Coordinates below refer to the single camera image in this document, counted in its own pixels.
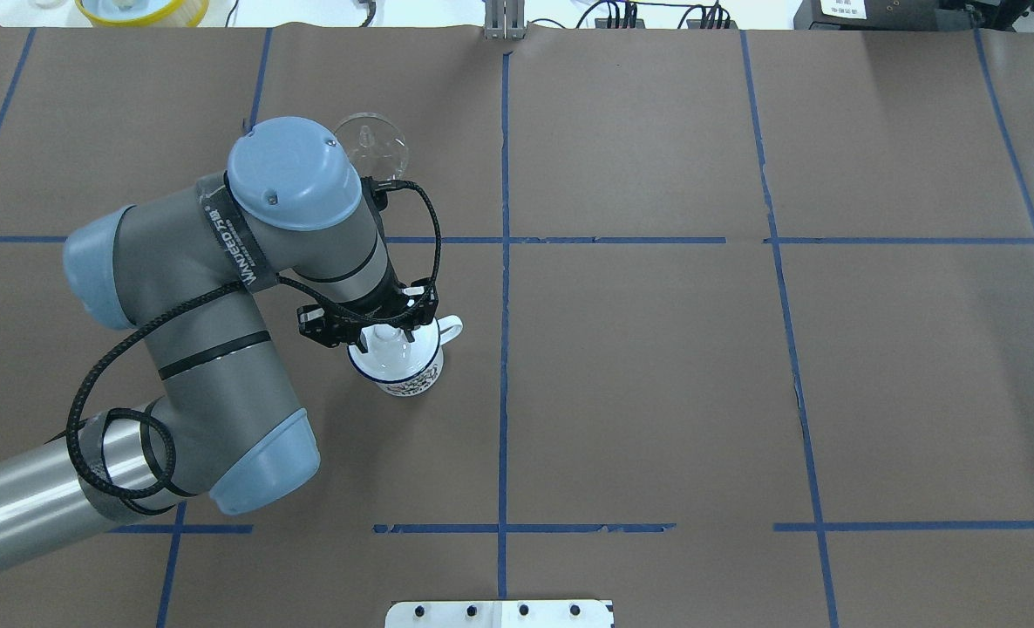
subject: light blue cap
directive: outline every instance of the light blue cap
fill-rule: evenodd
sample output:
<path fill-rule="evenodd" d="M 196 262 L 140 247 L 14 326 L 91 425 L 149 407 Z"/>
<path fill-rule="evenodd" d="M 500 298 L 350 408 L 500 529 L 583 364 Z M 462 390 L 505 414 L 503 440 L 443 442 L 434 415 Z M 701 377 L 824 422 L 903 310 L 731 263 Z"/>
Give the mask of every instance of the light blue cap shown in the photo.
<path fill-rule="evenodd" d="M 222 474 L 210 496 L 223 514 L 241 515 L 297 490 L 318 469 L 307 410 L 300 409 Z"/>
<path fill-rule="evenodd" d="M 338 140 L 305 118 L 255 124 L 231 148 L 226 180 L 242 209 L 288 231 L 338 226 L 362 202 L 362 182 Z"/>
<path fill-rule="evenodd" d="M 103 215 L 89 226 L 79 228 L 64 242 L 64 274 L 71 293 L 95 321 L 112 330 L 133 326 L 125 317 L 114 286 L 114 239 L 125 206 L 114 214 Z"/>

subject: white label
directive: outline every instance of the white label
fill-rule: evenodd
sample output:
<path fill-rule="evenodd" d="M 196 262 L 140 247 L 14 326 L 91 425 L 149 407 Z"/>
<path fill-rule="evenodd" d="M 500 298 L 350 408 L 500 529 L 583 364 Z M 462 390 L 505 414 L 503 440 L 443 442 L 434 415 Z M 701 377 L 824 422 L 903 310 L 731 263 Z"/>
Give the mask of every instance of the white label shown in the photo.
<path fill-rule="evenodd" d="M 820 0 L 820 7 L 828 16 L 864 20 L 864 0 Z"/>

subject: mug rim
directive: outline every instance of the mug rim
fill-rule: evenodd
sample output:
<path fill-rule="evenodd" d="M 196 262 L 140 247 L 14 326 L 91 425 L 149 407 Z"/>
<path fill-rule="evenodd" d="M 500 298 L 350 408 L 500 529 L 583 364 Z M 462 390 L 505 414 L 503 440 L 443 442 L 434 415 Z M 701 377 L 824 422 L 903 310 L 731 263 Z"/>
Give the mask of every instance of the mug rim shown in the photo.
<path fill-rule="evenodd" d="M 436 355 L 440 353 L 440 347 L 444 346 L 440 345 L 440 342 L 436 342 L 436 351 L 433 351 L 432 357 L 428 358 L 428 362 L 425 363 L 425 367 L 423 367 L 423 369 L 419 369 L 417 370 L 416 373 L 413 373 L 406 378 L 398 379 L 398 381 L 381 381 L 381 379 L 374 378 L 370 373 L 365 372 L 365 370 L 362 370 L 359 367 L 359 363 L 354 361 L 354 355 L 352 355 L 349 351 L 346 352 L 346 357 L 349 358 L 351 365 L 354 366 L 354 369 L 357 370 L 359 375 L 366 378 L 367 381 L 372 381 L 374 383 L 404 383 L 406 381 L 413 381 L 414 379 L 418 378 L 420 373 L 425 372 L 425 370 L 427 370 L 429 366 L 433 365 L 436 362 Z"/>

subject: white mug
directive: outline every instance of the white mug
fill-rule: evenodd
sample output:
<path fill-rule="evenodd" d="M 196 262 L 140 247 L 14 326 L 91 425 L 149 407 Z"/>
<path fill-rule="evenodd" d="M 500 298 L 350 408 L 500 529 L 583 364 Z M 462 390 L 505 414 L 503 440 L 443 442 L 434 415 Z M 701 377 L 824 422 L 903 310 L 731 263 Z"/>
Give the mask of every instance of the white mug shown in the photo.
<path fill-rule="evenodd" d="M 462 333 L 458 317 L 433 319 L 413 332 L 389 325 L 365 327 L 366 353 L 351 346 L 351 364 L 362 377 L 394 397 L 413 397 L 431 388 L 444 370 L 444 346 Z"/>

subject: yellow container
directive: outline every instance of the yellow container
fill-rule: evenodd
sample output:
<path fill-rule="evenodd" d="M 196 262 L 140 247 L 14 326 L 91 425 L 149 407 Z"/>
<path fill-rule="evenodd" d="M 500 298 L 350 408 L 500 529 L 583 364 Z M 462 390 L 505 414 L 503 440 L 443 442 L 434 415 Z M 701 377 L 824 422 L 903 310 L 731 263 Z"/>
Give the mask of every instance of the yellow container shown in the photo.
<path fill-rule="evenodd" d="M 209 0 L 139 0 L 134 7 L 119 8 L 112 0 L 75 0 L 92 25 L 175 25 L 193 27 L 203 20 Z"/>

